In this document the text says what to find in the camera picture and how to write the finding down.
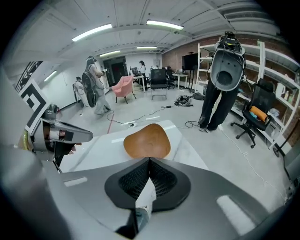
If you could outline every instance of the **white ceiling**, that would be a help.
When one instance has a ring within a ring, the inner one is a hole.
[[[241,14],[229,22],[226,16],[234,13]],[[258,14],[249,17],[246,13]],[[148,26],[147,20],[174,23],[184,29]],[[112,29],[72,41],[109,23]],[[121,54],[145,53],[136,49],[145,45],[158,46],[163,52],[226,30],[274,37],[279,33],[260,6],[250,0],[46,0],[16,34],[4,65],[35,60],[62,62],[115,50],[121,50]]]

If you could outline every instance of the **gray floor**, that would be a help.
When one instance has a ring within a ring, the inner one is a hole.
[[[137,119],[144,114],[150,114],[161,109],[161,106],[171,105],[172,108],[164,109],[151,116],[146,116],[138,120],[140,126],[152,123],[154,121],[146,118],[156,117],[153,120],[171,120],[198,152],[208,168],[216,172],[238,187],[242,188],[254,198],[256,198],[269,212],[284,204],[286,198],[286,189],[290,186],[289,179],[284,171],[282,158],[277,158],[272,150],[269,150],[262,137],[255,138],[256,146],[250,148],[251,142],[247,135],[239,140],[235,136],[242,132],[237,126],[230,126],[232,121],[240,122],[237,115],[230,113],[222,124],[224,132],[236,142],[242,152],[247,152],[249,163],[264,180],[262,180],[251,169],[244,155],[220,130],[211,133],[200,132],[198,128],[185,128],[185,122],[188,120],[198,121],[203,101],[192,100],[194,107],[174,106],[174,100],[178,95],[190,95],[187,90],[171,89],[168,91],[168,99],[165,97],[154,97],[151,100],[150,91],[143,93],[140,90],[135,92],[136,98],[132,94],[127,97],[128,104],[123,98],[118,98],[115,103],[115,95],[108,92],[107,101],[111,104],[114,114],[109,115],[112,118],[125,123]],[[83,115],[79,111],[69,122],[79,127],[88,129],[94,135],[104,135],[128,128],[116,122],[110,122],[106,116],[97,116],[94,109],[85,108]]]

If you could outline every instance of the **office chair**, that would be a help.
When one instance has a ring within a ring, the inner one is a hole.
[[[168,89],[170,89],[170,87],[175,88],[174,81],[176,80],[176,78],[173,77],[173,71],[171,69],[167,69],[166,72],[168,76]]]
[[[151,96],[153,99],[154,96],[165,96],[167,99],[167,78],[165,68],[163,69],[152,69],[151,70],[151,80],[150,80],[150,88],[151,88]],[[163,95],[153,95],[152,90],[155,89],[165,89],[165,94]]]
[[[237,125],[238,127],[244,129],[240,135],[236,136],[236,139],[239,139],[245,133],[248,133],[251,138],[253,145],[251,148],[255,147],[254,138],[256,134],[254,131],[259,129],[261,131],[265,131],[267,126],[270,124],[272,117],[268,115],[268,111],[271,109],[274,100],[276,99],[275,93],[273,92],[273,84],[271,82],[267,82],[264,79],[260,79],[257,84],[254,84],[254,92],[252,94],[251,102],[246,102],[243,108],[243,116],[247,120],[243,125],[238,124],[236,122],[232,122],[230,125]],[[264,121],[259,120],[251,115],[250,109],[252,106],[257,107],[259,110],[267,114],[267,118]]]

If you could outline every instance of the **ceiling light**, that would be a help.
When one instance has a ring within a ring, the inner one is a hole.
[[[137,49],[144,49],[144,48],[155,49],[155,48],[157,48],[157,47],[137,47]]]
[[[52,77],[54,74],[56,74],[57,71],[54,71],[53,73],[51,73],[45,80],[44,82],[46,82],[50,77]]]
[[[171,23],[167,23],[167,22],[151,21],[151,20],[147,21],[147,25],[165,26],[165,27],[169,27],[169,28],[175,28],[175,29],[178,29],[178,30],[183,29],[183,27],[175,25],[175,24],[171,24]]]
[[[99,55],[99,57],[104,57],[106,55],[113,54],[113,53],[119,53],[119,52],[120,52],[120,50],[113,51],[113,52],[108,52],[108,53],[104,53],[104,54]]]
[[[72,41],[76,42],[78,40],[80,40],[81,38],[85,38],[86,36],[88,35],[91,35],[95,32],[99,32],[99,31],[102,31],[102,30],[105,30],[105,29],[108,29],[108,28],[112,28],[113,26],[111,24],[108,24],[108,25],[104,25],[104,26],[101,26],[101,27],[98,27],[98,28],[94,28],[92,30],[89,30],[83,34],[80,34],[79,36],[75,37],[72,39]]]

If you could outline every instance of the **chair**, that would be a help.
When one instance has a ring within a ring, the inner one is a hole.
[[[170,87],[175,88],[174,81],[176,79],[173,77],[173,71],[171,69],[167,69],[166,72],[167,72],[167,75],[168,75],[168,79],[167,79],[167,81],[168,81],[168,89],[170,89]]]
[[[117,83],[117,85],[112,86],[113,92],[116,94],[116,102],[117,98],[124,98],[126,103],[128,104],[126,100],[126,96],[132,92],[133,96],[135,97],[135,94],[132,91],[132,81],[133,81],[133,75],[131,76],[123,76],[121,77],[120,81]]]
[[[275,93],[273,92],[273,84],[267,82],[264,79],[260,79],[257,84],[254,84],[254,92],[252,94],[251,102],[246,102],[243,108],[243,116],[247,120],[245,124],[241,125],[235,122],[232,122],[230,125],[237,125],[238,127],[244,129],[240,135],[236,136],[236,139],[239,139],[245,133],[248,133],[251,138],[253,145],[251,148],[255,147],[254,138],[256,134],[251,131],[251,128],[255,131],[259,129],[265,131],[267,126],[270,124],[272,117],[267,115],[266,121],[258,120],[251,115],[250,109],[252,106],[256,106],[258,109],[263,111],[265,114],[268,114],[268,111],[271,109],[274,100],[276,99]]]
[[[152,69],[151,70],[151,80],[150,80],[150,88],[151,88],[151,96],[152,99],[154,96],[165,96],[167,99],[167,78],[165,68],[163,69]],[[162,95],[153,95],[152,90],[155,89],[165,89],[165,94]]]

